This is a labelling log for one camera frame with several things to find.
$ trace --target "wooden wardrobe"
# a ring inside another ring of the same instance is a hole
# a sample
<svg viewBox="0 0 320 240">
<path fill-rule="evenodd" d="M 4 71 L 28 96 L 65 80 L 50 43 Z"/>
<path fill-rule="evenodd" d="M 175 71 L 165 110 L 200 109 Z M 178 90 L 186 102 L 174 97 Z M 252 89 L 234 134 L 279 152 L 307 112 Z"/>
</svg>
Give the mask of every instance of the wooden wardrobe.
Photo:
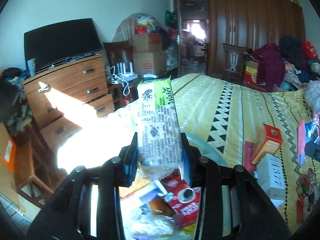
<svg viewBox="0 0 320 240">
<path fill-rule="evenodd" d="M 289 0 L 208 0 L 207 74 L 221 78 L 228 56 L 223 43 L 257 49 L 291 35 L 304 41 L 302 8 Z"/>
</svg>

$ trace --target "drawer handle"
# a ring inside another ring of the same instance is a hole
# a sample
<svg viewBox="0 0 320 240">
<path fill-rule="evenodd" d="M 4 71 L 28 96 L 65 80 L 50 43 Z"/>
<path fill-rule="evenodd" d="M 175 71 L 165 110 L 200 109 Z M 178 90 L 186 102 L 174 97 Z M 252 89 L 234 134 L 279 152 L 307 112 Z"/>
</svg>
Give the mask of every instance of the drawer handle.
<svg viewBox="0 0 320 240">
<path fill-rule="evenodd" d="M 56 130 L 56 131 L 54 132 L 54 134 L 55 134 L 55 135 L 62 134 L 65 130 L 66 130 L 65 127 L 61 127 L 59 130 Z"/>
<path fill-rule="evenodd" d="M 47 114 L 47 113 L 53 111 L 54 109 L 57 109 L 57 108 L 56 107 L 51 107 L 51 108 L 45 110 L 44 112 Z"/>
<path fill-rule="evenodd" d="M 101 112 L 105 108 L 106 108 L 106 106 L 101 106 L 100 108 L 96 109 L 96 113 Z"/>
<path fill-rule="evenodd" d="M 95 92 L 96 90 L 98 90 L 98 87 L 95 87 L 93 89 L 87 90 L 87 93 L 90 94 L 92 92 Z"/>
<path fill-rule="evenodd" d="M 90 72 L 92 72 L 92 71 L 94 71 L 94 70 L 95 70 L 94 67 L 93 67 L 93 68 L 89 68 L 89 69 L 84 70 L 83 73 L 84 73 L 84 74 L 87 74 L 87 73 L 90 73 Z"/>
<path fill-rule="evenodd" d="M 69 139 L 69 138 L 71 138 L 72 136 L 74 136 L 75 134 L 74 133 L 72 133 L 72 134 L 70 134 L 70 135 L 68 135 L 68 136 L 66 136 L 66 139 Z"/>
<path fill-rule="evenodd" d="M 43 91 L 47 91 L 47 90 L 49 90 L 51 87 L 50 87 L 50 85 L 46 85 L 44 88 L 39 88 L 38 89 L 38 93 L 41 93 L 41 92 L 43 92 Z"/>
</svg>

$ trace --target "patterned bedsheet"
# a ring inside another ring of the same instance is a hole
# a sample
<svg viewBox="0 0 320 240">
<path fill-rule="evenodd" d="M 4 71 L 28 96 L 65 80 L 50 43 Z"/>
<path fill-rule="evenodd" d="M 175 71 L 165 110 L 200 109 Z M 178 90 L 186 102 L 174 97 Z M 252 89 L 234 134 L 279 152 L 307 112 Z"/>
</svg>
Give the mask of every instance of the patterned bedsheet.
<svg viewBox="0 0 320 240">
<path fill-rule="evenodd" d="M 296 224 L 299 176 L 308 167 L 316 175 L 320 171 L 319 163 L 309 157 L 303 167 L 297 162 L 296 128 L 301 119 L 311 119 L 302 91 L 263 93 L 199 74 L 173 80 L 172 89 L 180 130 L 207 141 L 229 167 L 242 164 L 244 142 L 257 143 L 264 124 L 281 130 L 284 143 L 276 155 L 282 164 L 286 196 L 278 210 L 291 232 L 295 232 L 299 227 Z M 102 165 L 130 144 L 136 124 L 137 102 L 133 102 L 109 114 L 95 128 L 84 129 L 71 138 L 59 151 L 58 166 L 70 172 L 77 165 L 87 168 Z"/>
</svg>

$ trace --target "doorway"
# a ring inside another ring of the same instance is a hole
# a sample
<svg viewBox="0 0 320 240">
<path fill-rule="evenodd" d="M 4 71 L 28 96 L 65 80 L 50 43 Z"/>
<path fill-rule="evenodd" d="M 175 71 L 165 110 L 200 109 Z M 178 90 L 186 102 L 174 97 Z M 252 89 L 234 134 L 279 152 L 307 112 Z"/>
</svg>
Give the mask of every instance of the doorway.
<svg viewBox="0 0 320 240">
<path fill-rule="evenodd" d="M 177 0 L 174 0 L 174 10 L 177 11 Z M 180 0 L 180 14 L 181 75 L 205 74 L 209 42 L 208 0 Z"/>
</svg>

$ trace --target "maroon clothing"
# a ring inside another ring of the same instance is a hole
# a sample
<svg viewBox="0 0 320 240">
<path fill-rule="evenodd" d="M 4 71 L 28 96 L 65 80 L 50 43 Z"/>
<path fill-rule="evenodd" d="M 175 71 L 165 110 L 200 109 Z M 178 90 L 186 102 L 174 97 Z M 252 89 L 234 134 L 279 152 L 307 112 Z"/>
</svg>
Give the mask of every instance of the maroon clothing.
<svg viewBox="0 0 320 240">
<path fill-rule="evenodd" d="M 276 44 L 267 43 L 252 53 L 258 63 L 257 84 L 266 83 L 267 92 L 272 92 L 273 85 L 280 87 L 285 74 L 285 66 Z"/>
</svg>

